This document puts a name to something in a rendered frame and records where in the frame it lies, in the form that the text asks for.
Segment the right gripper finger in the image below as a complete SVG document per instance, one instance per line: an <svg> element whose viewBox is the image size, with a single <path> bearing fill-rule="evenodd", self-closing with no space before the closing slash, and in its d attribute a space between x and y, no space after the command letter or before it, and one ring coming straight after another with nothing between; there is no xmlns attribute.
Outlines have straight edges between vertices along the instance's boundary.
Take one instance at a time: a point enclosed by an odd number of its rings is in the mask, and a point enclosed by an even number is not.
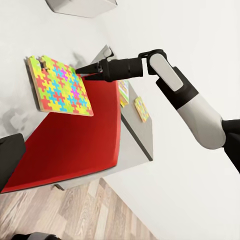
<svg viewBox="0 0 240 240"><path fill-rule="evenodd" d="M96 62L95 64L75 69L75 72L76 74L89 74L89 75L103 72L102 59L99 62Z"/></svg>
<svg viewBox="0 0 240 240"><path fill-rule="evenodd" d="M106 82L108 82L104 78L103 72L87 75L84 79L87 81L106 81Z"/></svg>

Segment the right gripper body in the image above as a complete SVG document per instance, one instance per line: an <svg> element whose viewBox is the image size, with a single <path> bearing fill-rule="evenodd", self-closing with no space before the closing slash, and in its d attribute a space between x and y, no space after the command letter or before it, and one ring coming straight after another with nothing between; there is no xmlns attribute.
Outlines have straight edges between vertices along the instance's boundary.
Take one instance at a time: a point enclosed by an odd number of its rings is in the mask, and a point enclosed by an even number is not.
<svg viewBox="0 0 240 240"><path fill-rule="evenodd" d="M118 80L128 80L131 78L129 59L118 59L108 61L107 58L102 59L103 77L109 82Z"/></svg>

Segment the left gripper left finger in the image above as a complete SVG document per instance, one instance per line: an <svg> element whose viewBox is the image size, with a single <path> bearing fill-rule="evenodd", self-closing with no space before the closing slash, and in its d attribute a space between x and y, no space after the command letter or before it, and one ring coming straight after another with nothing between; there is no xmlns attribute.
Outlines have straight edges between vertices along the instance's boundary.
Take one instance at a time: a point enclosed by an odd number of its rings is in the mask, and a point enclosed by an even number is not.
<svg viewBox="0 0 240 240"><path fill-rule="evenodd" d="M0 193L26 152L21 133L0 138Z"/></svg>

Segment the toy box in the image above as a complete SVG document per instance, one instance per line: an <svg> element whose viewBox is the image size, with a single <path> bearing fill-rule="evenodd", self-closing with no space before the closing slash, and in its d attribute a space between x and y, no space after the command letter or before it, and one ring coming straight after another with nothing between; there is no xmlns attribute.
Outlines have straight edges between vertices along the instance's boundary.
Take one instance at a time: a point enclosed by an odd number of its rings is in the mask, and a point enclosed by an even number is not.
<svg viewBox="0 0 240 240"><path fill-rule="evenodd" d="M96 18L118 6L116 0L47 0L55 13Z"/></svg>

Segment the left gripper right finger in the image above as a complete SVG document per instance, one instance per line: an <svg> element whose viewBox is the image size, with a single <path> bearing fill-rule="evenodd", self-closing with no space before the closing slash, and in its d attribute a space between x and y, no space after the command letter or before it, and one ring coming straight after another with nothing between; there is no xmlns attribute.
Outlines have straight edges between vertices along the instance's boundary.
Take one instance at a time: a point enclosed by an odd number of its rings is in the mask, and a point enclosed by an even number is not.
<svg viewBox="0 0 240 240"><path fill-rule="evenodd" d="M240 135L229 133L223 147L226 154L240 173Z"/></svg>

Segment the jigsaw puzzle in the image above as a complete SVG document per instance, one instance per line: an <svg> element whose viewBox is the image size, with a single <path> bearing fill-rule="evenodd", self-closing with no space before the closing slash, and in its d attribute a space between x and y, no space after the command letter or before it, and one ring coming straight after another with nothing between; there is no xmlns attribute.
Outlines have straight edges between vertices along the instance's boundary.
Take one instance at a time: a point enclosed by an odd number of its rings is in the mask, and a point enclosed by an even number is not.
<svg viewBox="0 0 240 240"><path fill-rule="evenodd" d="M137 108L137 110L138 110L138 112L141 116L142 121L145 123L150 115L149 115L141 97L138 97L135 100L135 106L136 106L136 108Z"/></svg>
<svg viewBox="0 0 240 240"><path fill-rule="evenodd" d="M94 115L81 74L73 67L43 55L27 59L40 110L92 117Z"/></svg>

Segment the board game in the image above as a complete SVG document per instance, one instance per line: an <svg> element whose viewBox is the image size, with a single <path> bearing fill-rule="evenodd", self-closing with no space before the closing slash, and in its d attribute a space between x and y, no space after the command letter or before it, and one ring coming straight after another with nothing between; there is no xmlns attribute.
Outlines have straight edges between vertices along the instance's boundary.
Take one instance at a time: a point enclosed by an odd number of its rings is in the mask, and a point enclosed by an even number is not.
<svg viewBox="0 0 240 240"><path fill-rule="evenodd" d="M118 80L120 104L124 107L129 104L129 80Z"/></svg>

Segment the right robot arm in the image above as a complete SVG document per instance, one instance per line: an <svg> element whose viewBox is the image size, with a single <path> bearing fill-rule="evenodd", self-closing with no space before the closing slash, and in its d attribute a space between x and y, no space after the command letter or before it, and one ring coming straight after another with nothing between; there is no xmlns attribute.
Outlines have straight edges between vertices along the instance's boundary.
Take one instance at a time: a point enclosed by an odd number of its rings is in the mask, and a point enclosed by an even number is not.
<svg viewBox="0 0 240 240"><path fill-rule="evenodd" d="M143 77L142 59L147 59L149 75L158 75L155 82L183 118L195 139L205 148L217 150L225 145L229 133L240 135L240 119L224 120L185 77L177 66L171 66L163 49L153 49L138 57L118 59L109 46L105 59L79 69L76 74L89 74L87 81L106 81Z"/></svg>

